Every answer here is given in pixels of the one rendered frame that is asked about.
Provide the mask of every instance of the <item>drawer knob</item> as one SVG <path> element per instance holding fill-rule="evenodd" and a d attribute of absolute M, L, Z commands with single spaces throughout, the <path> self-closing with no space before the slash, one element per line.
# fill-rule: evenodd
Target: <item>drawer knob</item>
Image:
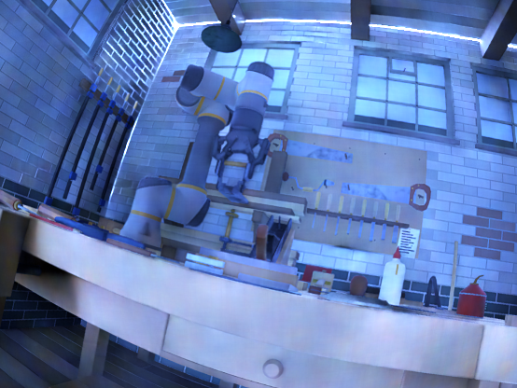
<path fill-rule="evenodd" d="M 264 364 L 263 371 L 270 379 L 276 379 L 284 372 L 284 366 L 278 360 L 268 360 Z"/>

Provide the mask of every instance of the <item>window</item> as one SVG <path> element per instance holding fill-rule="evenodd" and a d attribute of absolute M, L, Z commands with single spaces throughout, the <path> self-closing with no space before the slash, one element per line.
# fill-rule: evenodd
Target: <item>window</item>
<path fill-rule="evenodd" d="M 452 136 L 449 74 L 447 61 L 356 48 L 349 119 Z"/>
<path fill-rule="evenodd" d="M 84 52 L 89 53 L 119 0 L 33 0 Z"/>
<path fill-rule="evenodd" d="M 285 113 L 298 47 L 296 44 L 243 44 L 241 49 L 231 53 L 212 50 L 206 68 L 240 82 L 251 63 L 266 62 L 274 69 L 267 111 Z"/>
<path fill-rule="evenodd" d="M 515 148 L 517 75 L 474 68 L 479 143 Z"/>

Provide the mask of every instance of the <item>ceiling beam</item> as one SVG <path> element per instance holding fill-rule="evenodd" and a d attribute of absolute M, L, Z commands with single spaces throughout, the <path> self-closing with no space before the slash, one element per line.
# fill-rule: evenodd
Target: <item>ceiling beam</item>
<path fill-rule="evenodd" d="M 238 0 L 210 0 L 217 18 L 223 24 L 230 21 L 230 28 L 241 35 L 245 28 L 245 16 Z"/>
<path fill-rule="evenodd" d="M 499 61 L 517 34 L 517 0 L 499 0 L 482 33 L 482 56 Z"/>
<path fill-rule="evenodd" d="M 371 0 L 352 0 L 352 39 L 370 40 Z"/>

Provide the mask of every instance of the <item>brown ball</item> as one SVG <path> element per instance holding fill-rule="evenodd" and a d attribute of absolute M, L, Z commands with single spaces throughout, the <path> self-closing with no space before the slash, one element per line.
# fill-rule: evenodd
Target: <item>brown ball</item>
<path fill-rule="evenodd" d="M 350 294 L 364 297 L 367 287 L 368 280 L 364 276 L 356 275 L 350 282 Z"/>

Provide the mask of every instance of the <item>workbench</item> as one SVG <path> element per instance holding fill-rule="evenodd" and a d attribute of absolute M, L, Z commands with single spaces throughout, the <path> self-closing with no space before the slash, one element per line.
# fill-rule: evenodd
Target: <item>workbench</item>
<path fill-rule="evenodd" d="M 20 212 L 0 210 L 2 230 L 4 282 L 12 273 L 4 269 L 16 268 L 21 250 L 47 263 L 40 276 L 17 273 L 7 285 L 16 280 L 89 325 L 223 381 L 248 388 L 517 384 L 517 328 L 510 316 L 505 326 L 432 309 L 274 291 L 139 255 Z M 268 360 L 281 363 L 278 378 L 265 375 Z"/>

